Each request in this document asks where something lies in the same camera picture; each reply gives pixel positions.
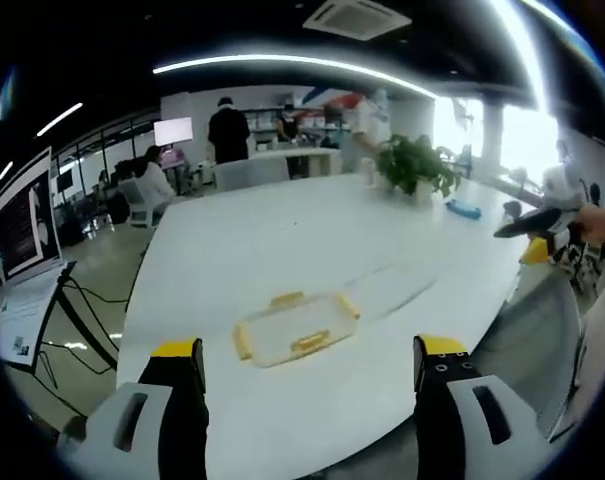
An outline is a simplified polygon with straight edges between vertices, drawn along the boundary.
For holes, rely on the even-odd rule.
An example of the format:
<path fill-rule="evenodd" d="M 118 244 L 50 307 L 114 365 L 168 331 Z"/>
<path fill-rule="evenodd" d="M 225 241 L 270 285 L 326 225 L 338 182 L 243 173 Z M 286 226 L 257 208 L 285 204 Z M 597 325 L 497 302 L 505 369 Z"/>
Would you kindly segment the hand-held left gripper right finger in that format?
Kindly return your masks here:
<path fill-rule="evenodd" d="M 532 479 L 553 453 L 535 411 L 457 340 L 413 339 L 419 479 Z"/>

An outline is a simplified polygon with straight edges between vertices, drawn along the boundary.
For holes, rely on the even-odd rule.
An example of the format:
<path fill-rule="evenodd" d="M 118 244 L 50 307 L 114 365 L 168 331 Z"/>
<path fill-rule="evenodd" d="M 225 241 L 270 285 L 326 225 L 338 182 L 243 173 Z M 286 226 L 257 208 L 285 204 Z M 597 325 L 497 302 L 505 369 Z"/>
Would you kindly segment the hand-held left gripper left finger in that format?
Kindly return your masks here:
<path fill-rule="evenodd" d="M 202 340 L 167 342 L 138 380 L 69 421 L 58 453 L 81 479 L 205 479 L 205 394 Z"/>

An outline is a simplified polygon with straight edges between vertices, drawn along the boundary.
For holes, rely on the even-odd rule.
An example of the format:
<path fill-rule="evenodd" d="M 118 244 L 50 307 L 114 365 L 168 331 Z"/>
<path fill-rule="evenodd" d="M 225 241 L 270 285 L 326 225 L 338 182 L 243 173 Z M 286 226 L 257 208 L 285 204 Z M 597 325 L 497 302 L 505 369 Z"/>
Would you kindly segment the person's right hand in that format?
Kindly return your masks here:
<path fill-rule="evenodd" d="M 575 221 L 584 241 L 605 244 L 605 208 L 586 204 L 579 210 Z"/>

